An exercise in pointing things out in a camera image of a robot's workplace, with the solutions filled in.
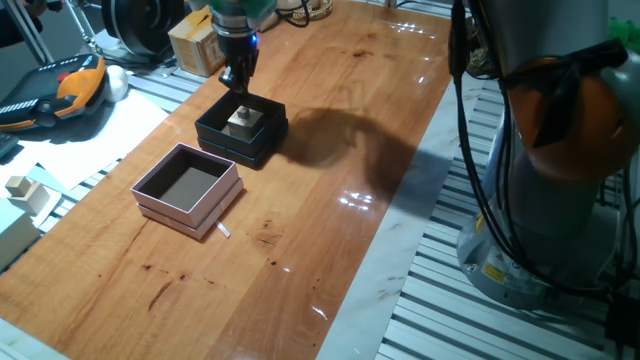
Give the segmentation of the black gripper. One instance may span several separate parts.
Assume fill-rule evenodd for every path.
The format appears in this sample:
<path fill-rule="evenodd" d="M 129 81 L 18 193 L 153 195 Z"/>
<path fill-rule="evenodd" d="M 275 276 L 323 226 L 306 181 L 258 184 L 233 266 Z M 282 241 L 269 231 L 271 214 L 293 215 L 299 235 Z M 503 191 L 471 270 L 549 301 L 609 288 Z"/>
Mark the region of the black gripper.
<path fill-rule="evenodd" d="M 256 33 L 219 35 L 218 41 L 227 66 L 220 73 L 219 81 L 238 94 L 247 94 L 259 56 Z"/>

